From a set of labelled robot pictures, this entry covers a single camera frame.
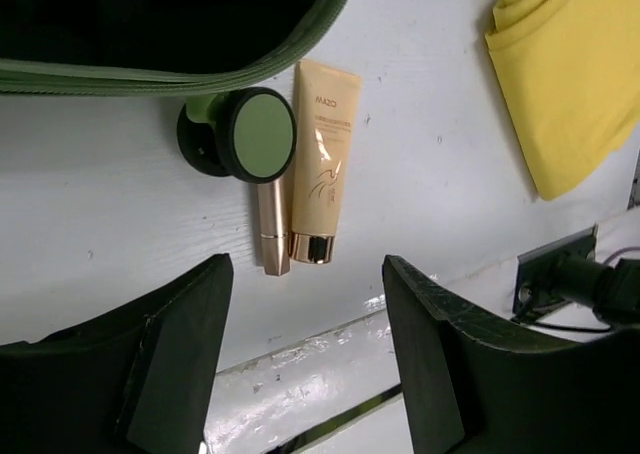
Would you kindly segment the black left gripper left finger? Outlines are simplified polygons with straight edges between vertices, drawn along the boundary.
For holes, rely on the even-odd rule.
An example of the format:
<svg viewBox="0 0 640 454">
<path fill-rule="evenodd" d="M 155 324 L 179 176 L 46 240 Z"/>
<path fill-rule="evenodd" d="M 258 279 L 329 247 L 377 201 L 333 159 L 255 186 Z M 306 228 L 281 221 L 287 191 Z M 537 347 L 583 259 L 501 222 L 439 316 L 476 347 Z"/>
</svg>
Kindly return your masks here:
<svg viewBox="0 0 640 454">
<path fill-rule="evenodd" d="M 195 453 L 230 306 L 214 255 L 89 321 L 1 348 L 5 453 Z"/>
</svg>

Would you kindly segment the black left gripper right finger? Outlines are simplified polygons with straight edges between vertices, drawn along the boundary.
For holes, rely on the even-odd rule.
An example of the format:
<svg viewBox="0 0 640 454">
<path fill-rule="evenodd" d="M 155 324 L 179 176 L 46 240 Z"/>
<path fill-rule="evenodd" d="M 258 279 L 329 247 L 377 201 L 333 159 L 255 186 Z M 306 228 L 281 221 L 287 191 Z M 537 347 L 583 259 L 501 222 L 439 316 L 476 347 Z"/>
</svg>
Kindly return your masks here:
<svg viewBox="0 0 640 454">
<path fill-rule="evenodd" d="M 586 343 L 501 318 L 389 255 L 382 277 L 417 453 L 635 453 L 639 332 Z"/>
</svg>

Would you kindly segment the rose gold lipstick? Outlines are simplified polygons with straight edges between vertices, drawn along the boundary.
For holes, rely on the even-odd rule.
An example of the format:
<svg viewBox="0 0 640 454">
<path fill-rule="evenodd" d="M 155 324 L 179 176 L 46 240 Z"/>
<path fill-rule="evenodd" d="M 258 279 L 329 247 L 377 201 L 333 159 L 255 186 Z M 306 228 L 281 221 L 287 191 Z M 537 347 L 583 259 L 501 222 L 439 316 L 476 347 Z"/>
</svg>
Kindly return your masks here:
<svg viewBox="0 0 640 454">
<path fill-rule="evenodd" d="M 280 277 L 290 271 L 289 217 L 283 177 L 258 185 L 257 197 L 264 272 Z"/>
</svg>

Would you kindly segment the beige cream tube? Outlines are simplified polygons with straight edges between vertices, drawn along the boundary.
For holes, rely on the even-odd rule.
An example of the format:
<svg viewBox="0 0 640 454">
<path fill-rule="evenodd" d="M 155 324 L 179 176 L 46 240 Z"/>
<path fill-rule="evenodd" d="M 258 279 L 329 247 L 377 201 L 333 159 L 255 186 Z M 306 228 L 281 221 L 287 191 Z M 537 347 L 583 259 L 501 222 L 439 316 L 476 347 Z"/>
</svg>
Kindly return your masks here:
<svg viewBox="0 0 640 454">
<path fill-rule="evenodd" d="M 296 66 L 290 254 L 298 262 L 332 259 L 361 86 L 359 76 L 312 60 Z"/>
</svg>

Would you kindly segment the yellow cloth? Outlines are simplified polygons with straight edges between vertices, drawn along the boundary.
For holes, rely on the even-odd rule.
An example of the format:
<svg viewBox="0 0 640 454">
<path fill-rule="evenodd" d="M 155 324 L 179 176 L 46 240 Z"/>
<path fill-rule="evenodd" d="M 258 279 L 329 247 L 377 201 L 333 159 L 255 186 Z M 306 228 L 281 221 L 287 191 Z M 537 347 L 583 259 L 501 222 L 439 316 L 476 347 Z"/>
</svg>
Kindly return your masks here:
<svg viewBox="0 0 640 454">
<path fill-rule="evenodd" d="M 485 34 L 528 170 L 553 200 L 639 122 L 639 0 L 497 0 Z"/>
</svg>

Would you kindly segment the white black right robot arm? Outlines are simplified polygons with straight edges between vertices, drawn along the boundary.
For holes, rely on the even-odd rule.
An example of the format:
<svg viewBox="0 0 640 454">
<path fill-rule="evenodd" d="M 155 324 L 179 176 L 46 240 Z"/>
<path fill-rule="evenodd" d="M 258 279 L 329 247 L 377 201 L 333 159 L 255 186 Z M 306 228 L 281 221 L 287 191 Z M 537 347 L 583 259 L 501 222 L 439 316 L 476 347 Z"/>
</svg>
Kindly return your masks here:
<svg viewBox="0 0 640 454">
<path fill-rule="evenodd" d="M 599 334 L 639 324 L 637 246 L 595 260 L 595 227 L 567 236 L 518 257 L 512 320 L 561 332 Z M 545 323 L 542 318 L 569 304 L 591 310 L 607 326 L 586 328 Z"/>
</svg>

